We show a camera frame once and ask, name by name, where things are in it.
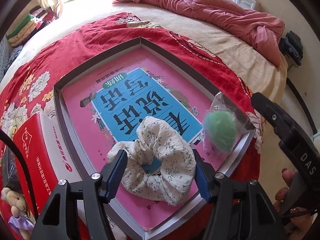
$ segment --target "beige bed sheet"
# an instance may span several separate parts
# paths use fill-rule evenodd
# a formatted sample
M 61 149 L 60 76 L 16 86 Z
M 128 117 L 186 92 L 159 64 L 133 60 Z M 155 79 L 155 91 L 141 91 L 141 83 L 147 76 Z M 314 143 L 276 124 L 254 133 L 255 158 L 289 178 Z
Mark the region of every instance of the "beige bed sheet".
M 0 92 L 15 71 L 30 61 L 41 49 L 75 31 L 85 23 L 120 12 L 131 12 L 141 20 L 160 24 L 163 28 L 197 41 L 241 77 L 252 92 L 261 92 L 272 101 L 281 102 L 287 63 L 275 67 L 251 46 L 220 28 L 146 4 L 111 4 L 111 0 L 75 0 L 64 6 L 64 15 L 35 34 L 28 41 L 0 83 Z

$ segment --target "blue gripper pad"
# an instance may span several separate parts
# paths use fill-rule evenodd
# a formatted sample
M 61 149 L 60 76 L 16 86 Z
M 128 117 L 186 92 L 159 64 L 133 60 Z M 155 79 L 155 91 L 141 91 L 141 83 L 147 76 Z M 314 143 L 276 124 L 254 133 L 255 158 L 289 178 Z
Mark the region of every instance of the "blue gripper pad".
M 209 191 L 209 181 L 207 180 L 206 176 L 204 175 L 203 170 L 201 169 L 200 165 L 197 162 L 196 165 L 196 174 L 195 174 L 195 181 L 200 192 L 202 198 L 204 198 L 207 202 L 210 202 L 211 195 Z
M 123 173 L 125 168 L 127 167 L 128 163 L 128 156 L 125 150 L 119 151 L 113 160 L 112 164 L 115 163 L 115 166 L 109 176 L 107 182 L 107 199 L 110 201 L 111 199 L 115 198 L 118 187 L 120 185 Z
M 196 160 L 196 174 L 195 181 L 202 198 L 204 198 L 207 203 L 212 202 L 212 194 L 210 190 L 210 184 L 213 183 L 213 176 L 215 175 L 215 170 L 210 163 L 205 163 L 200 157 L 196 149 L 192 149 Z

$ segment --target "silver screw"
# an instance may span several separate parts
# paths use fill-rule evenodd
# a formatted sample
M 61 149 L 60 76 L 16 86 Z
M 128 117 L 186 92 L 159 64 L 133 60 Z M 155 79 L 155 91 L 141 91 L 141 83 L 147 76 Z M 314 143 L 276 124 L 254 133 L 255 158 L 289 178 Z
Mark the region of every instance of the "silver screw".
M 249 182 L 251 185 L 254 185 L 254 186 L 258 184 L 258 181 L 256 181 L 255 179 L 250 179 Z
M 91 179 L 99 179 L 100 178 L 100 174 L 99 173 L 94 173 L 91 175 Z
M 65 180 L 65 179 L 61 179 L 61 180 L 59 180 L 59 182 L 58 182 L 58 184 L 60 185 L 60 186 L 63 186 L 64 184 L 66 184 L 67 183 L 67 181 Z
M 217 179 L 223 179 L 224 175 L 221 172 L 216 173 L 216 178 Z

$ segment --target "red cardboard box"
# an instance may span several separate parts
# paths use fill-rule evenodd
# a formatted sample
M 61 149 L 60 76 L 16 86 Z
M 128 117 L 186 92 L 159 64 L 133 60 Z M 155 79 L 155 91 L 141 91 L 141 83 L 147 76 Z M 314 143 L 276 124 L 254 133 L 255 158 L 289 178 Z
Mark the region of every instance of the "red cardboard box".
M 64 143 L 59 125 L 47 115 L 36 113 L 31 116 L 19 128 L 13 141 L 27 162 L 38 213 L 60 179 L 66 179 L 70 183 L 81 180 Z M 22 167 L 19 161 L 16 163 L 23 193 L 28 205 L 32 207 Z

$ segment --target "wall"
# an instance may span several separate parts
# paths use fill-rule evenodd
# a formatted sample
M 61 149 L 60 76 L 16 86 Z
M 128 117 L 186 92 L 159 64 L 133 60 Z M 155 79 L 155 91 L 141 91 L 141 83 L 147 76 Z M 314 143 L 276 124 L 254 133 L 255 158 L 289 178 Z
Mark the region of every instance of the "wall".
M 279 17 L 285 23 L 284 35 L 295 32 L 303 45 L 302 65 L 289 74 L 305 101 L 316 127 L 320 129 L 320 42 L 310 25 L 289 0 L 257 0 L 261 3 L 261 12 Z

